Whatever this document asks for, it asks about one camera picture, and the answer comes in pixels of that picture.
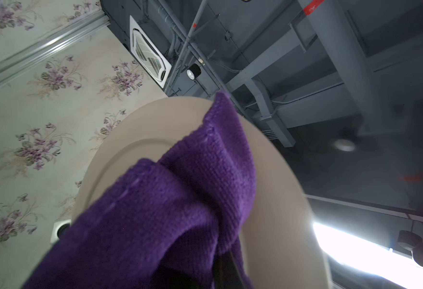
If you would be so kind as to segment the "purple microfibre cloth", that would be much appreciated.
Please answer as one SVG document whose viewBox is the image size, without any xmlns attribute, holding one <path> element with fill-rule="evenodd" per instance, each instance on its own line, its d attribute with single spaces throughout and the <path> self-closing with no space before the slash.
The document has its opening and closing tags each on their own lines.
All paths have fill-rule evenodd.
<svg viewBox="0 0 423 289">
<path fill-rule="evenodd" d="M 215 289 L 232 252 L 246 289 L 239 231 L 256 172 L 232 102 L 218 93 L 201 126 L 159 161 L 130 167 L 69 227 L 26 289 Z"/>
</svg>

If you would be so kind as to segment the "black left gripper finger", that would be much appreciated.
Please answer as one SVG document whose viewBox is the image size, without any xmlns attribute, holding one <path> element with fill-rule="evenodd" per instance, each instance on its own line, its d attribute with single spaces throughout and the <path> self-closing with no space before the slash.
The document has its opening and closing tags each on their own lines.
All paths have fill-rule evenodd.
<svg viewBox="0 0 423 289">
<path fill-rule="evenodd" d="M 213 263 L 215 289 L 245 289 L 246 285 L 232 252 L 217 256 Z"/>
</svg>

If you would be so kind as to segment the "yellow white striped round plate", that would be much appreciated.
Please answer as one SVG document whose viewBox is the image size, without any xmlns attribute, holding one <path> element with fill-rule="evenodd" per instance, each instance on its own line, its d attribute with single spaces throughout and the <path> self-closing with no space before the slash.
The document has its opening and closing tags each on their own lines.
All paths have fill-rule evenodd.
<svg viewBox="0 0 423 289">
<path fill-rule="evenodd" d="M 212 102 L 189 96 L 150 102 L 124 118 L 97 150 L 76 197 L 76 219 L 141 158 L 157 161 L 196 130 Z M 254 159 L 257 192 L 239 237 L 245 272 L 256 289 L 329 289 L 328 262 L 313 213 L 291 168 L 269 139 L 240 123 Z"/>
</svg>

